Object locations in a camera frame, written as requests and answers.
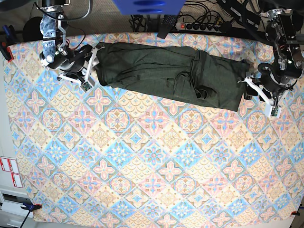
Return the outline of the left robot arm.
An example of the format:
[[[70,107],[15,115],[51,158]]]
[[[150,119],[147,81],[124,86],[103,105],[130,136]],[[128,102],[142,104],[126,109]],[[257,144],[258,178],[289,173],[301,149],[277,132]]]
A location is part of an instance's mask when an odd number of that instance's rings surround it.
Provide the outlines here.
[[[290,81],[297,81],[304,74],[304,58],[296,31],[292,24],[292,9],[282,6],[278,1],[267,3],[264,0],[258,2],[259,11],[252,11],[260,17],[267,17],[268,25],[265,28],[266,38],[262,39],[247,22],[247,5],[252,5],[252,1],[243,2],[241,11],[242,24],[247,31],[258,41],[270,45],[274,52],[274,62],[261,63],[258,71],[261,76],[246,73],[243,82],[246,83],[244,98],[250,100],[254,96],[259,96],[265,102],[264,113],[267,117],[279,117],[282,110],[282,100],[291,91],[294,84]]]

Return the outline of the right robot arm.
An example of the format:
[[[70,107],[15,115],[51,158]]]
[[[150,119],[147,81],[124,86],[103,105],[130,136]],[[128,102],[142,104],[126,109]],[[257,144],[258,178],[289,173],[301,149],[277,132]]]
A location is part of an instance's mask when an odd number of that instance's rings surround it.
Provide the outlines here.
[[[92,11],[93,2],[91,0],[88,2],[88,10],[85,15],[75,19],[66,17],[63,11],[63,7],[69,4],[69,0],[43,0],[41,6],[34,2],[36,9],[43,14],[40,22],[40,32],[43,35],[40,62],[47,70],[60,71],[57,80],[76,83],[84,92],[88,92],[95,86],[91,74],[93,71],[98,71],[97,52],[104,46],[69,47],[68,23],[87,17]]]

